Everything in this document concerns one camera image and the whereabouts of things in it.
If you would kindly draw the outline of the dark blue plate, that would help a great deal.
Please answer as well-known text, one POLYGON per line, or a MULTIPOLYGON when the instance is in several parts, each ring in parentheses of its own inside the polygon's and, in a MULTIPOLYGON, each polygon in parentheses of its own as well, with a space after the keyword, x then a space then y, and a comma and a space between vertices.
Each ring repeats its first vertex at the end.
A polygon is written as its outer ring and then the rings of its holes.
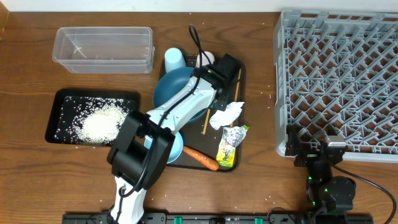
POLYGON ((178 129, 209 107, 216 90, 199 77, 199 69, 182 67, 165 74, 154 92, 155 108, 147 112, 155 124, 178 129))

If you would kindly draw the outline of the orange carrot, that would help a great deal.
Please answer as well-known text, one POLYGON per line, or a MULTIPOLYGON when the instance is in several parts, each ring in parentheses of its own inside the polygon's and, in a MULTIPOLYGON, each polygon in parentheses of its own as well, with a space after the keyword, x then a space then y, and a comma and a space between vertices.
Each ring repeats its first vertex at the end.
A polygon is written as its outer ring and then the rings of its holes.
POLYGON ((196 151, 188 146, 184 146, 183 151, 208 169, 213 171, 217 171, 219 169, 219 164, 215 160, 200 153, 199 151, 196 151))

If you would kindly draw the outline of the light blue bowl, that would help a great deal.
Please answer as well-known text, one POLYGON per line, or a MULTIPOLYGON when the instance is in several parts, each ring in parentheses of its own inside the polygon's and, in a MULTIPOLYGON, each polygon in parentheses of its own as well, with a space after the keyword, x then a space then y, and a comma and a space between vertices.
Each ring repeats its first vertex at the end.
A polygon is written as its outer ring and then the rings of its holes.
MULTIPOLYGON (((150 149, 151 144, 152 144, 152 138, 150 136, 145 136, 144 146, 147 149, 150 149)), ((175 140, 171 152, 169 154, 167 163, 170 164, 175 160, 177 160, 178 157, 181 155, 182 151, 183 151, 183 137, 180 133, 177 133, 175 135, 175 140)))

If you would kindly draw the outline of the white rice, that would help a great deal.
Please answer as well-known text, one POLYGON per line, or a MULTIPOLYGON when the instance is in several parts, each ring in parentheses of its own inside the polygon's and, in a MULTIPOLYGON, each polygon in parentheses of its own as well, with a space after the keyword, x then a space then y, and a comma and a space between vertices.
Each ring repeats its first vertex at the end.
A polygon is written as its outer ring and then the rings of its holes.
POLYGON ((55 132, 56 143, 110 146, 126 116, 137 101, 89 96, 66 96, 60 108, 55 132))

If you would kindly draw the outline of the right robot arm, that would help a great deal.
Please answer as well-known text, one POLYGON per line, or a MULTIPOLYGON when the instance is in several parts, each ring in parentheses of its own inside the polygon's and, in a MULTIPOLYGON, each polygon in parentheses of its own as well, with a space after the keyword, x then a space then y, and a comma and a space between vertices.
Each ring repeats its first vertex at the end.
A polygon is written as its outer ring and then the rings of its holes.
POLYGON ((306 194, 313 208, 297 217, 295 223, 348 223, 346 213, 353 209, 356 183, 349 177, 334 176, 331 168, 343 160, 347 143, 328 128, 320 149, 303 146, 293 126, 287 127, 285 155, 295 157, 294 166, 306 167, 306 194))

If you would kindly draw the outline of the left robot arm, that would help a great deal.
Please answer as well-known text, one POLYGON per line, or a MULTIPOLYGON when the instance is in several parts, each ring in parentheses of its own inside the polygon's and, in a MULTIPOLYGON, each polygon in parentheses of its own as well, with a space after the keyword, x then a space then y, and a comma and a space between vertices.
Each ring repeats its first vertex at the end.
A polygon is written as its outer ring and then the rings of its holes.
POLYGON ((235 86, 240 69, 239 62, 196 68, 163 105, 126 116, 107 156, 117 187, 109 214, 112 223, 137 223, 142 218, 146 192, 163 173, 176 133, 203 110, 224 110, 226 104, 220 101, 235 86))

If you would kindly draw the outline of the grey dishwasher rack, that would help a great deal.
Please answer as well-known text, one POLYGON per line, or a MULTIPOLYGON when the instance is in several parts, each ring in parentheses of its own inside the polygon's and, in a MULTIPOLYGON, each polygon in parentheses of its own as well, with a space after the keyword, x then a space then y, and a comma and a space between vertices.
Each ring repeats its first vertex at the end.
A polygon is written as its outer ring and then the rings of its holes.
POLYGON ((397 162, 397 15, 283 11, 274 28, 275 144, 287 128, 319 149, 343 136, 346 161, 397 162))

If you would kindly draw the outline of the black waste tray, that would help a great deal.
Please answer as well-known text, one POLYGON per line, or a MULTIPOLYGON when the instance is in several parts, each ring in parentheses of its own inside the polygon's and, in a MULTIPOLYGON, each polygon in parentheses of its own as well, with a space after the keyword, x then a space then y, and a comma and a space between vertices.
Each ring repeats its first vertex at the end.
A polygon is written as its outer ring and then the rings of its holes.
POLYGON ((60 115, 60 108, 66 96, 89 96, 89 97, 100 97, 100 98, 135 100, 137 101, 136 109, 138 109, 139 107, 139 94, 135 92, 116 91, 116 90, 61 89, 55 94, 50 118, 47 125, 47 130, 45 133, 45 140, 49 143, 56 143, 50 135, 55 132, 55 122, 58 121, 58 115, 60 115))

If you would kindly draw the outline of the crumpled white napkin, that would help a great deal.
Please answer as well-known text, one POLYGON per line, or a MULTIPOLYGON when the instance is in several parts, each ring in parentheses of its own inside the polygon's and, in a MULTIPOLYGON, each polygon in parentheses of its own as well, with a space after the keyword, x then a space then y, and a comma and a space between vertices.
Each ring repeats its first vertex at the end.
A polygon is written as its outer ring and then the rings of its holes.
POLYGON ((217 110, 210 118, 210 125, 213 129, 219 130, 222 126, 229 126, 241 114, 244 102, 231 102, 224 111, 217 110))

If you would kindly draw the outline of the left wooden chopstick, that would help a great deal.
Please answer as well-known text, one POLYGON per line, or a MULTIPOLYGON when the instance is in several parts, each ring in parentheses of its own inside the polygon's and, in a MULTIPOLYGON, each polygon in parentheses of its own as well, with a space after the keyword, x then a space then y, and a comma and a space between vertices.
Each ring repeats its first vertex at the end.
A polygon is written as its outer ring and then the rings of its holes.
POLYGON ((210 118, 210 109, 208 109, 207 112, 206 112, 206 118, 205 118, 205 122, 204 122, 204 125, 203 125, 203 132, 202 132, 203 135, 206 134, 209 118, 210 118))

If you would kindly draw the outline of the white cup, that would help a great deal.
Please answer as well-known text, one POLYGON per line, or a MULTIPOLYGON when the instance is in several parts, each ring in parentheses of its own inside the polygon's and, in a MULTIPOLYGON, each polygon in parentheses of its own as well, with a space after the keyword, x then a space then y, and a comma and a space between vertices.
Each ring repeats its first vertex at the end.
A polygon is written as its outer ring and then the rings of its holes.
POLYGON ((199 68, 203 65, 213 64, 215 62, 215 57, 211 52, 204 51, 200 55, 197 55, 197 61, 195 64, 196 68, 199 68))

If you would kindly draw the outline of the green foil snack wrapper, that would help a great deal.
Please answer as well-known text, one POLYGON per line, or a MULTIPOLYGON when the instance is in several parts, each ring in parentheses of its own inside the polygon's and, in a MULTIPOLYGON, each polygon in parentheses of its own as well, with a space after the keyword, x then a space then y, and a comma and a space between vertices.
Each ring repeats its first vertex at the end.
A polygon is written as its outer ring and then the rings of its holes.
POLYGON ((221 141, 218 146, 216 161, 222 167, 232 167, 236 149, 246 137, 249 126, 224 127, 221 141))

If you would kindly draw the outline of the dark brown serving tray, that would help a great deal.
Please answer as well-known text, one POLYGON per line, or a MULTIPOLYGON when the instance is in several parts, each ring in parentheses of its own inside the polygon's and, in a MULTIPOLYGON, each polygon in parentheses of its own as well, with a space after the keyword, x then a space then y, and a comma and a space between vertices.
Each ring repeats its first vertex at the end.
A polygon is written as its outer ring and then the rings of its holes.
MULTIPOLYGON (((170 99, 174 94, 180 91, 188 82, 190 78, 190 74, 195 67, 196 64, 196 56, 195 55, 185 55, 184 56, 187 67, 182 75, 179 75, 175 78, 169 78, 166 82, 158 82, 155 87, 153 94, 153 105, 154 107, 158 107, 161 104, 165 103, 168 99, 170 99)), ((241 63, 241 79, 239 86, 238 99, 236 102, 244 102, 245 101, 245 78, 246 78, 246 67, 241 63)), ((237 83, 238 75, 234 79, 234 85, 231 89, 231 94, 228 100, 228 104, 234 102, 234 95, 236 91, 236 83, 237 83)), ((210 118, 216 113, 217 110, 210 109, 210 118)), ((219 130, 215 130, 210 125, 210 118, 208 121, 208 126, 206 130, 206 134, 203 135, 203 125, 206 118, 207 110, 203 110, 196 114, 182 129, 180 129, 179 133, 183 137, 183 144, 199 151, 200 153, 212 158, 216 159, 216 155, 218 153, 218 146, 221 141, 223 128, 220 127, 219 130)))

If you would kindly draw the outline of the light blue cup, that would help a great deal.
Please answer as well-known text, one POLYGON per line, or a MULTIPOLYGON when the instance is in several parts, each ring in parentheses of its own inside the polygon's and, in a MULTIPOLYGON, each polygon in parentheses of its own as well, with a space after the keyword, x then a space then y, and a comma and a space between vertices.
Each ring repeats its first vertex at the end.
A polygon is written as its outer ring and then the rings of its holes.
POLYGON ((165 71, 167 73, 178 68, 186 67, 185 59, 180 49, 172 47, 164 54, 165 71))

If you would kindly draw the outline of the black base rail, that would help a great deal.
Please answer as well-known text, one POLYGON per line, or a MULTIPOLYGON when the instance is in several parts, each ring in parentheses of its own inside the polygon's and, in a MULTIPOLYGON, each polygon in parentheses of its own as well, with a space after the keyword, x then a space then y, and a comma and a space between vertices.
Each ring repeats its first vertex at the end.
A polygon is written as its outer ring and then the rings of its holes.
POLYGON ((145 213, 138 224, 373 224, 367 215, 318 215, 308 218, 305 215, 272 213, 256 215, 166 215, 164 213, 145 213))

